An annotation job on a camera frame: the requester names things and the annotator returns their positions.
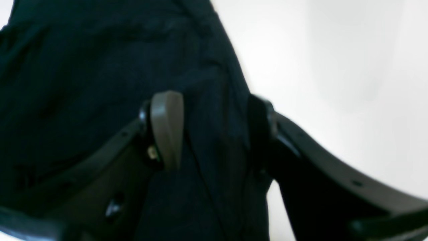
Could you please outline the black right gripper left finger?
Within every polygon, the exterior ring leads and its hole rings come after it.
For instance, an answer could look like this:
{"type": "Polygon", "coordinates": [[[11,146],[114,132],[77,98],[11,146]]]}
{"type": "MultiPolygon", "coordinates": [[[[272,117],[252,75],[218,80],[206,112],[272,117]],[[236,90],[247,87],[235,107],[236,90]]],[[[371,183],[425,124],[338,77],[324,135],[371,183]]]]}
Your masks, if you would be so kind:
{"type": "Polygon", "coordinates": [[[183,95],[156,93],[78,165],[1,199],[1,232],[20,241],[131,240],[156,171],[180,167],[183,95]]]}

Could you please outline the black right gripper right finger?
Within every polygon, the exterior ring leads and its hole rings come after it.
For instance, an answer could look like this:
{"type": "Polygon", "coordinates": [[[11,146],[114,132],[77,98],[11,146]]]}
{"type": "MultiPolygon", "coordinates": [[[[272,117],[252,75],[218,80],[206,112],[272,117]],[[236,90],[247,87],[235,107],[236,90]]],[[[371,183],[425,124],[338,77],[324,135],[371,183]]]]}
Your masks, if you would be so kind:
{"type": "Polygon", "coordinates": [[[423,241],[427,201],[352,168],[266,99],[247,102],[251,158],[279,185],[297,241],[423,241]]]}

